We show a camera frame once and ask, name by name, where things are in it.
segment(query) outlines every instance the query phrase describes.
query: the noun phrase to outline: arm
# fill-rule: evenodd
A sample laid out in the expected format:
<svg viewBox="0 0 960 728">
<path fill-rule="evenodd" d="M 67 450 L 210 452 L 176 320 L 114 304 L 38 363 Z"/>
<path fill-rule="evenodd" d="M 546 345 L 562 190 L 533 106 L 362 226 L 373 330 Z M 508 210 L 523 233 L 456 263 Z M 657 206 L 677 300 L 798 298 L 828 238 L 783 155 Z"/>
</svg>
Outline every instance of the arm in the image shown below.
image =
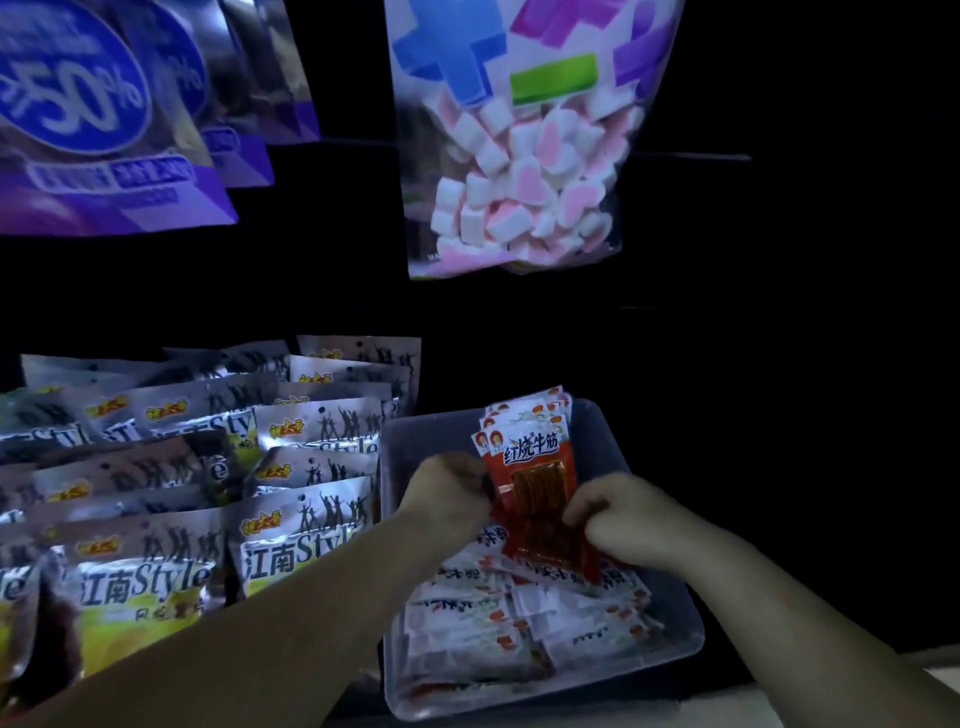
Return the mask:
<svg viewBox="0 0 960 728">
<path fill-rule="evenodd" d="M 487 522 L 481 461 L 425 461 L 397 513 L 265 593 L 82 680 L 17 725 L 320 725 L 414 588 Z"/>
<path fill-rule="evenodd" d="M 588 539 L 612 556 L 685 579 L 789 728 L 960 726 L 960 695 L 649 483 L 599 478 L 564 517 L 587 519 Z"/>
</svg>

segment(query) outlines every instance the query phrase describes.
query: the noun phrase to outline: forearm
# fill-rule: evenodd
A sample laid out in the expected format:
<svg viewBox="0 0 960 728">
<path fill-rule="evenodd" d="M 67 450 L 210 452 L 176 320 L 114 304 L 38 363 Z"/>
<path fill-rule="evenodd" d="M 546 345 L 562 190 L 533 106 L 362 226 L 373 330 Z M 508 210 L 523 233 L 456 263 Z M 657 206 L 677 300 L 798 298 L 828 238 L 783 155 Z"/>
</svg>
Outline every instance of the forearm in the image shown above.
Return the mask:
<svg viewBox="0 0 960 728">
<path fill-rule="evenodd" d="M 172 718 L 315 728 L 446 556 L 429 536 L 416 518 L 394 516 L 266 592 L 84 679 L 23 728 L 167 728 Z"/>
<path fill-rule="evenodd" d="M 756 549 L 695 526 L 677 571 L 719 619 L 789 728 L 960 725 L 960 697 Z"/>
</svg>

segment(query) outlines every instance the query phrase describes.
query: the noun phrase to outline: green rectangle graphic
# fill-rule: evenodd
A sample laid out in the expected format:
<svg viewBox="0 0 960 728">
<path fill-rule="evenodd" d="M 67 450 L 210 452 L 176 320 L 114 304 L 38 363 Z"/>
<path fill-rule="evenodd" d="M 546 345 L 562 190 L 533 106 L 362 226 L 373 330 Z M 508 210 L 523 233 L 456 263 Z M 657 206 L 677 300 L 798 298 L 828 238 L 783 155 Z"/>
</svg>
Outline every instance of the green rectangle graphic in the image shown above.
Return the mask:
<svg viewBox="0 0 960 728">
<path fill-rule="evenodd" d="M 512 73 L 510 89 L 514 106 L 522 107 L 589 91 L 599 78 L 596 54 L 587 53 Z"/>
</svg>

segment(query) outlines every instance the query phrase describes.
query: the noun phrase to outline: right hand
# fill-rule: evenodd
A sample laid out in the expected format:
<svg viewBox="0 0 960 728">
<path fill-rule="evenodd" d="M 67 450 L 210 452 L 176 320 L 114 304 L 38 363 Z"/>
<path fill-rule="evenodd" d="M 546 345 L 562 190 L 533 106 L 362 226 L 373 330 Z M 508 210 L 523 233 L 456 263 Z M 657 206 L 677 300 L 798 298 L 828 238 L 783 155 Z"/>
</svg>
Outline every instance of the right hand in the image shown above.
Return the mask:
<svg viewBox="0 0 960 728">
<path fill-rule="evenodd" d="M 627 564 L 680 573 L 706 521 L 646 480 L 611 473 L 577 489 L 564 523 L 586 522 L 587 540 Z"/>
</svg>

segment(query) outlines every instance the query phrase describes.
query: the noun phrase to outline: hand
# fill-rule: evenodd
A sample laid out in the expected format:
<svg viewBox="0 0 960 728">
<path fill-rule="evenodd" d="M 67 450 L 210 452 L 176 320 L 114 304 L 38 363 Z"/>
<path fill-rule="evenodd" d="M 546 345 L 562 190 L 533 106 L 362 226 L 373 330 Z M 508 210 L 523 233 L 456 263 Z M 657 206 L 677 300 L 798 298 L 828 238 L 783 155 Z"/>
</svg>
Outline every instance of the hand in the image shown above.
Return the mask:
<svg viewBox="0 0 960 728">
<path fill-rule="evenodd" d="M 709 524 L 646 480 L 611 473 L 577 489 L 564 512 L 569 526 L 587 523 L 587 540 L 635 566 L 682 573 L 686 555 Z"/>
<path fill-rule="evenodd" d="M 490 521 L 490 501 L 481 478 L 483 460 L 465 452 L 445 452 L 424 460 L 403 496 L 398 514 L 422 519 L 424 534 L 436 542 L 441 558 L 452 556 Z"/>
</svg>

